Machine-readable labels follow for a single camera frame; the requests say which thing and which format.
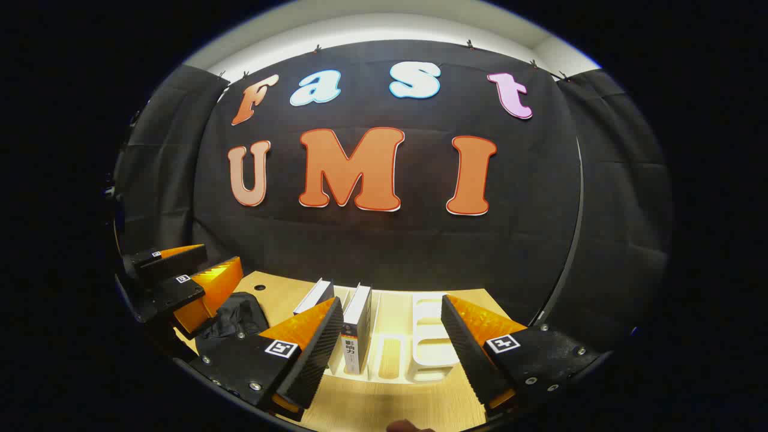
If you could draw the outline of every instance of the orange letter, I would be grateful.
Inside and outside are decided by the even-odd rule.
[[[269,141],[254,142],[250,146],[253,153],[253,189],[250,191],[243,184],[243,158],[245,147],[235,147],[227,153],[230,159],[230,184],[232,194],[242,205],[255,207],[264,201],[266,195],[266,153],[270,150]]]
[[[355,184],[362,177],[355,205],[363,210],[395,211],[400,198],[395,195],[395,156],[406,135],[399,129],[369,129],[347,158],[330,129],[314,129],[301,135],[306,147],[306,185],[299,196],[304,207],[325,207],[330,202],[323,192],[326,178],[336,203],[344,207]]]
[[[451,214],[479,216],[488,212],[485,195],[485,179],[488,176],[488,160],[496,154],[496,144],[487,139],[460,136],[453,138],[458,150],[458,178],[453,198],[445,203]]]
[[[266,95],[266,87],[275,85],[277,83],[277,75],[272,75],[267,79],[263,79],[254,85],[246,88],[243,91],[243,101],[240,103],[240,109],[237,111],[237,115],[232,120],[232,126],[242,123],[253,115],[253,107],[258,106],[264,95]]]

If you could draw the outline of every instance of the wooden table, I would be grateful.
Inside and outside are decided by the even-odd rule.
[[[256,291],[256,285],[266,289]],[[235,292],[253,294],[270,325],[293,316],[293,309],[312,288],[313,282],[254,271],[243,278]],[[508,315],[482,289],[446,291],[504,317]],[[178,337],[195,352],[194,340]],[[312,406],[301,422],[319,432],[384,431],[394,420],[407,418],[420,428],[456,432],[485,423],[485,409],[469,386],[461,364],[445,379],[430,384],[384,384],[347,380],[324,375]]]

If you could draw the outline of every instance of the white book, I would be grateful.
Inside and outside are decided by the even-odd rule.
[[[365,368],[371,331],[371,287],[357,285],[344,310],[341,327],[342,349],[347,374],[361,374]]]
[[[296,309],[293,309],[293,314],[301,314],[330,298],[333,298],[333,281],[324,281],[321,277],[310,292],[306,293],[304,299],[296,306]]]

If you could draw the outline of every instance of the black backdrop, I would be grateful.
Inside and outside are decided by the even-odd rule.
[[[409,60],[441,68],[435,96],[390,94],[389,69]],[[326,69],[341,72],[338,97],[301,107],[288,102],[302,78]],[[499,72],[525,84],[521,99],[532,118],[513,118],[500,105],[486,78]],[[280,80],[253,117],[232,126],[243,90],[273,74]],[[667,260],[667,172],[642,114],[602,70],[555,82],[546,71],[493,52],[380,41],[282,61],[234,82],[216,103],[225,85],[183,66],[139,117],[116,170],[126,203],[124,252],[205,243],[210,264],[239,255],[246,273],[332,277],[387,290],[484,288],[525,324],[547,305],[551,323],[600,351],[625,338],[647,311]],[[333,199],[325,208],[303,207],[300,135],[331,128],[350,155],[377,126],[406,134],[395,172],[401,208],[363,211]],[[485,190],[490,209],[479,217],[445,209],[458,171],[451,146],[458,135],[498,148]],[[231,192],[227,152],[261,140],[272,143],[266,198],[245,207]],[[250,188],[250,153],[243,166]],[[569,252],[573,262],[564,271]]]

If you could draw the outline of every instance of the hand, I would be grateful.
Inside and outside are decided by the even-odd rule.
[[[387,425],[386,432],[435,432],[432,429],[419,429],[413,426],[413,423],[403,420],[396,420]]]

